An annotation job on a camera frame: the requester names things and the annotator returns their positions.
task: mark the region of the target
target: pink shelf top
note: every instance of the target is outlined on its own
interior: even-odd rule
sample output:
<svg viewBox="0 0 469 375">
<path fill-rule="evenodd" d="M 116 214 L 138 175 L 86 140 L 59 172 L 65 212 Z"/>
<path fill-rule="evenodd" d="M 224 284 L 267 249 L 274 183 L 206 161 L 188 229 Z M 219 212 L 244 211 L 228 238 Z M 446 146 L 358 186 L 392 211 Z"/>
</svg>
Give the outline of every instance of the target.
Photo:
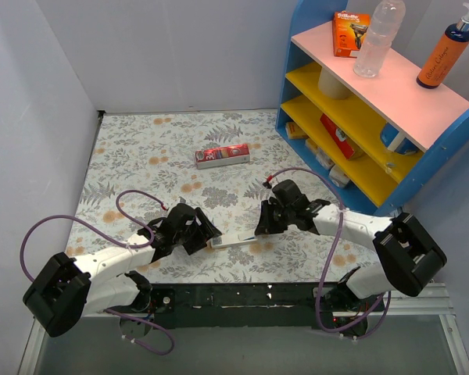
<svg viewBox="0 0 469 375">
<path fill-rule="evenodd" d="M 443 84 L 432 90 L 419 86 L 415 79 L 421 69 L 392 49 L 377 77 L 357 76 L 355 59 L 333 54 L 331 22 L 297 34 L 292 41 L 423 151 L 469 109 L 466 99 Z"/>
</svg>

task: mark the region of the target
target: pump dispenser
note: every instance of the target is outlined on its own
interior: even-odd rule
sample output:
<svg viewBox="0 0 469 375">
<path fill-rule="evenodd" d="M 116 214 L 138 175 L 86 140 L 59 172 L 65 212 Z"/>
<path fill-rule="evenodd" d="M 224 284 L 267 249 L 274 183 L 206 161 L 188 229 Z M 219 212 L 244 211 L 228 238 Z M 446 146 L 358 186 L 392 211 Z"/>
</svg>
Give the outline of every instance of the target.
<svg viewBox="0 0 469 375">
<path fill-rule="evenodd" d="M 446 28 L 434 51 L 417 77 L 423 88 L 437 88 L 469 45 L 469 11 L 458 23 Z"/>
</svg>

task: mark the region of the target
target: orange bottle label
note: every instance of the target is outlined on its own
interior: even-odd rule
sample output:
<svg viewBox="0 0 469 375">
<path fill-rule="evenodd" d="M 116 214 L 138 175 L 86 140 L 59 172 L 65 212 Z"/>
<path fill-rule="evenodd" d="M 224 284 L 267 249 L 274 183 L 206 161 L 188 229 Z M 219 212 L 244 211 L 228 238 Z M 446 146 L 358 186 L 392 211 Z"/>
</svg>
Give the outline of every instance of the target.
<svg viewBox="0 0 469 375">
<path fill-rule="evenodd" d="M 428 86 L 441 84 L 468 44 L 469 41 L 453 41 L 443 35 L 419 73 L 418 79 Z"/>
</svg>

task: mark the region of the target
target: blue shelf frame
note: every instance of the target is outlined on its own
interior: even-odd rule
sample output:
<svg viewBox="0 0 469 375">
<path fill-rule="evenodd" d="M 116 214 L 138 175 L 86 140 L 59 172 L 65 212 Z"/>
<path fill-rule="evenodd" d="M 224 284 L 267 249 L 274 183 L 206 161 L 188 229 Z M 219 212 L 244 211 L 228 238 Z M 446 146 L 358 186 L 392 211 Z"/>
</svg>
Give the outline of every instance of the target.
<svg viewBox="0 0 469 375">
<path fill-rule="evenodd" d="M 335 12 L 344 10 L 347 0 L 300 0 L 295 7 L 290 31 L 288 33 L 287 55 L 281 85 L 280 106 L 278 107 L 276 130 L 293 147 L 304 162 L 322 177 L 328 179 L 328 171 L 315 159 L 313 153 L 304 145 L 303 140 L 288 139 L 285 124 L 290 117 L 281 103 L 293 99 L 301 93 L 285 79 L 285 74 L 311 63 L 313 60 L 291 41 L 292 36 L 320 26 L 332 20 Z M 469 109 L 464 112 L 428 149 L 415 167 L 399 183 L 398 187 L 388 196 L 384 204 L 376 207 L 367 196 L 356 186 L 338 189 L 344 203 L 354 211 L 388 215 L 393 210 L 407 203 L 434 176 L 436 172 L 469 141 Z"/>
</svg>

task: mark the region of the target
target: floral tablecloth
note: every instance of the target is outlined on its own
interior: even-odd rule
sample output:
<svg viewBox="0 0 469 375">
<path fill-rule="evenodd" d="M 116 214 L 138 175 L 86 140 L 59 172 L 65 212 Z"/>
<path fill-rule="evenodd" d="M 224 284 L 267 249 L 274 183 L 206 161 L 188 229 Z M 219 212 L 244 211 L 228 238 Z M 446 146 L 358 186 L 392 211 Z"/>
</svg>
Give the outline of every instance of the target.
<svg viewBox="0 0 469 375">
<path fill-rule="evenodd" d="M 223 233 L 255 228 L 260 202 L 270 191 L 266 176 L 290 166 L 306 166 L 274 129 L 275 111 L 186 113 L 169 115 L 104 116 L 88 167 L 77 216 L 119 240 L 138 226 L 115 208 L 116 195 L 140 189 L 171 206 L 186 202 L 204 209 Z M 251 162 L 197 170 L 194 153 L 220 145 L 248 143 Z M 314 176 L 286 173 L 310 199 L 334 201 Z M 122 199 L 124 209 L 144 220 L 163 216 L 152 200 L 140 195 Z M 171 256 L 138 271 L 153 283 L 317 281 L 332 237 L 298 230 L 261 238 L 258 242 L 192 256 L 176 248 Z M 96 252 L 109 243 L 75 223 L 66 252 Z M 328 273 L 337 281 L 356 265 L 377 262 L 377 256 L 359 245 L 341 241 Z"/>
</svg>

